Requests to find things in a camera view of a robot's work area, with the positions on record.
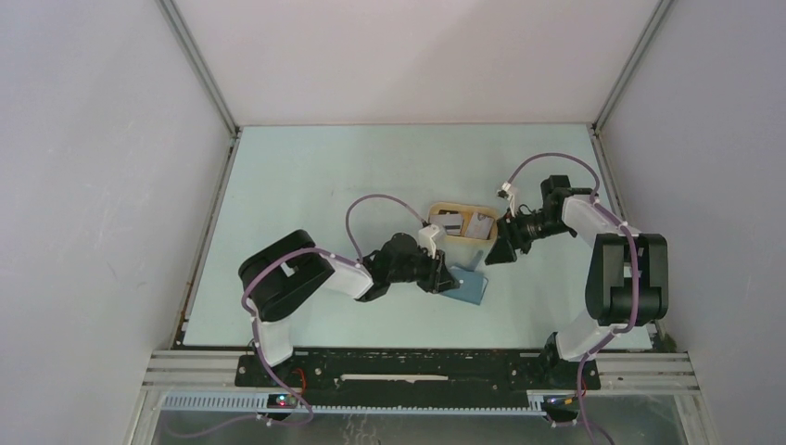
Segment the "blue leather card holder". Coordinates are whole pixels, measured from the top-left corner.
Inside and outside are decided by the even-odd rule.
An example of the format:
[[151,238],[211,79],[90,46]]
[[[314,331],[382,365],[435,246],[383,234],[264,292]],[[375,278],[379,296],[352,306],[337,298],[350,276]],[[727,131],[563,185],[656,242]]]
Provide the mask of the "blue leather card holder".
[[484,258],[484,251],[478,250],[466,264],[454,264],[449,272],[456,279],[456,288],[441,292],[441,295],[463,303],[480,306],[485,295],[488,279],[477,270]]

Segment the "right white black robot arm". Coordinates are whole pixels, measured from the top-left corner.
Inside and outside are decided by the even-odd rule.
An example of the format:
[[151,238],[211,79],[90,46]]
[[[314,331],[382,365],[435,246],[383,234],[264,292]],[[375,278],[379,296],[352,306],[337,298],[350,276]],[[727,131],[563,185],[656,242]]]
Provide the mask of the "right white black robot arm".
[[590,360],[613,338],[666,316],[668,246],[601,205],[595,191],[573,187],[565,175],[540,185],[542,206],[529,213],[510,207],[497,222],[487,265],[515,262],[535,241],[554,235],[578,236],[592,249],[585,285],[585,309],[548,340],[539,375],[561,388],[576,373],[575,362]]

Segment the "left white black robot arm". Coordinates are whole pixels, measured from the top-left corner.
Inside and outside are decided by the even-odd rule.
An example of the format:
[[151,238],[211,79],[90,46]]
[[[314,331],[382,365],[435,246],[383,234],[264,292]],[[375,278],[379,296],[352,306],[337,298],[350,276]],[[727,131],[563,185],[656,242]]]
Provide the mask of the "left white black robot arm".
[[461,287],[437,247],[440,229],[427,225],[417,237],[395,233],[379,249],[354,261],[316,246],[298,229],[241,263],[241,305],[248,312],[252,345],[260,356],[258,375],[282,386],[293,374],[292,315],[320,289],[358,302],[384,296],[399,283],[414,283],[425,293]]

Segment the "grey striped card in tray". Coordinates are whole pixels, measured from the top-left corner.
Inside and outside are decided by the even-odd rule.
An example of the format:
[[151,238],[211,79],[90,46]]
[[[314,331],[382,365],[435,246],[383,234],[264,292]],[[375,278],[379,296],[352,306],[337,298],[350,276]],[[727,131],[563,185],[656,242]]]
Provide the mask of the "grey striped card in tray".
[[442,227],[446,235],[460,236],[462,234],[463,216],[459,212],[431,214],[429,222]]

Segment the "oval wooden tray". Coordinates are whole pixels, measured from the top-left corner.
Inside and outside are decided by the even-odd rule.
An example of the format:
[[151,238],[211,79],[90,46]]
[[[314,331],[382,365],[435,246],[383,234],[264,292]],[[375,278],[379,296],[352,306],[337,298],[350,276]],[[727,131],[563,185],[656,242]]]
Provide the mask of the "oval wooden tray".
[[[462,229],[462,234],[460,236],[445,235],[444,239],[447,243],[452,245],[488,248],[495,241],[498,233],[496,227],[496,221],[500,217],[500,215],[493,208],[453,203],[453,202],[437,202],[430,207],[428,211],[427,220],[429,221],[429,216],[431,214],[448,213],[448,212],[461,213],[461,215],[463,216],[463,229]],[[483,213],[492,216],[495,219],[495,226],[492,228],[488,240],[477,240],[477,239],[467,238],[464,236],[464,231],[467,227],[468,220],[474,212]]]

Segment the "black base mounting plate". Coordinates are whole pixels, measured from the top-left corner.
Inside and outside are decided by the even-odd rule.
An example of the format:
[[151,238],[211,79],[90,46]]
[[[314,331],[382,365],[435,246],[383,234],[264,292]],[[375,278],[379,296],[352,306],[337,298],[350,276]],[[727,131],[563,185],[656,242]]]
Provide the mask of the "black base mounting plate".
[[254,352],[239,357],[235,385],[303,389],[312,404],[367,402],[390,406],[460,403],[513,407],[538,391],[548,396],[601,388],[596,362],[584,366],[519,349],[297,348],[268,374]]

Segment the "aluminium frame rail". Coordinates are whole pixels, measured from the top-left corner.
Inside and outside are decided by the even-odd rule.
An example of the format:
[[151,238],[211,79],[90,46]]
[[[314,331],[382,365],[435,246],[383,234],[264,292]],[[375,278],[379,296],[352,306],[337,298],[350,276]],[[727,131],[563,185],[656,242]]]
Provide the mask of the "aluminium frame rail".
[[[148,362],[143,390],[227,390],[237,392],[239,350],[156,350]],[[698,395],[686,353],[603,352],[596,358],[597,395]]]

